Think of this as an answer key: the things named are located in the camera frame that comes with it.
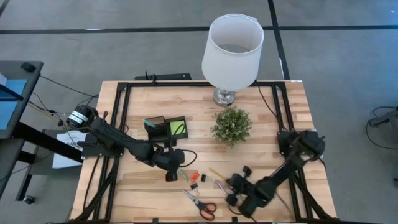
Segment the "black strip on floor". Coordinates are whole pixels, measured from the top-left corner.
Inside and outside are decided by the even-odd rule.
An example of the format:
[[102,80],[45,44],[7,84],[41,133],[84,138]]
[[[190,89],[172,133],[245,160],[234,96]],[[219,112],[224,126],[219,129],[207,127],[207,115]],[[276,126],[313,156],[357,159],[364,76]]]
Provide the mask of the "black strip on floor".
[[209,27],[148,27],[148,28],[113,28],[113,29],[52,29],[52,30],[0,30],[0,34],[110,34],[140,32],[195,32],[209,31]]
[[1,17],[2,12],[4,12],[4,10],[6,9],[6,7],[7,7],[7,5],[8,5],[9,2],[10,2],[10,0],[4,0],[4,2],[1,4],[1,7],[0,7],[0,17]]
[[276,11],[273,0],[268,0],[269,11],[271,13],[272,27],[274,28],[276,47],[279,54],[280,63],[282,65],[282,74],[285,80],[290,80],[289,69],[287,68],[286,56],[284,46],[282,44],[282,37],[279,32],[278,20],[276,18]]
[[281,26],[279,30],[380,30],[398,29],[398,25],[374,25],[374,26]]

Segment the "lamp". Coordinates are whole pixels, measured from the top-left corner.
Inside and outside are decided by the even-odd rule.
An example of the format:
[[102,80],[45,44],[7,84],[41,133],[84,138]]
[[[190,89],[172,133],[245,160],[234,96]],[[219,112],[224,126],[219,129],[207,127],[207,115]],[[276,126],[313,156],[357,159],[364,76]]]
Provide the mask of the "lamp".
[[227,14],[209,29],[201,69],[215,86],[217,105],[229,106],[235,91],[251,85],[258,74],[264,31],[258,21],[243,14]]

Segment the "scissors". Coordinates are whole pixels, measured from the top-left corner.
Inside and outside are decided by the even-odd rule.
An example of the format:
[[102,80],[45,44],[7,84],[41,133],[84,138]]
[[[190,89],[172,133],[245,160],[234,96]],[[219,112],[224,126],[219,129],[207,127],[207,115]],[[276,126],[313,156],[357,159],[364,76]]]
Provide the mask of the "scissors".
[[186,190],[182,189],[185,195],[191,199],[191,201],[199,208],[200,216],[205,220],[214,220],[214,212],[217,210],[217,205],[215,203],[203,203],[196,199],[192,194],[188,193]]

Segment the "orange clip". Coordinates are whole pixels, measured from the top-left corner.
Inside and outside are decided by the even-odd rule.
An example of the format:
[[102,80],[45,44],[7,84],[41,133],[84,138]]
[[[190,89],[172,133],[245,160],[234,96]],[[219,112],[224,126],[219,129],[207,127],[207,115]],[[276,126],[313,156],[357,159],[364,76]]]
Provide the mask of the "orange clip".
[[196,172],[192,177],[191,177],[191,182],[194,183],[198,178],[199,178],[199,173]]

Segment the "gray carpet floor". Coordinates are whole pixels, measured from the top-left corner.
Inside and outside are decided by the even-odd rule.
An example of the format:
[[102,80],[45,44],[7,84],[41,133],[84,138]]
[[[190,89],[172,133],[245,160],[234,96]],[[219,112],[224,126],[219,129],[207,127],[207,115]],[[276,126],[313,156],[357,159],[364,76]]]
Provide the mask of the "gray carpet floor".
[[[275,9],[280,26],[398,24],[397,1],[275,0]],[[10,0],[0,16],[0,30],[209,26],[216,17],[232,12],[256,17],[262,26],[272,25],[266,0]],[[42,75],[94,95],[103,80],[133,80],[145,70],[188,72],[194,79],[204,79],[201,58],[207,35],[0,34],[0,60],[41,60]],[[326,136],[326,172],[338,216],[396,223],[398,189],[392,178],[398,151],[372,145],[365,124],[373,118],[373,108],[398,106],[398,30],[281,31],[281,36],[290,77],[303,80],[315,127]],[[258,79],[282,79],[273,31],[266,31]],[[85,99],[42,78],[35,93],[47,107],[65,112]],[[34,96],[31,100],[39,102]],[[57,129],[52,120],[29,107],[22,121],[39,130]],[[398,145],[389,126],[369,133],[382,145]],[[18,162],[15,170],[24,166]],[[24,172],[14,174],[0,200],[0,223],[64,221],[79,174],[75,167],[35,176],[28,189],[37,198],[33,205],[14,201]]]

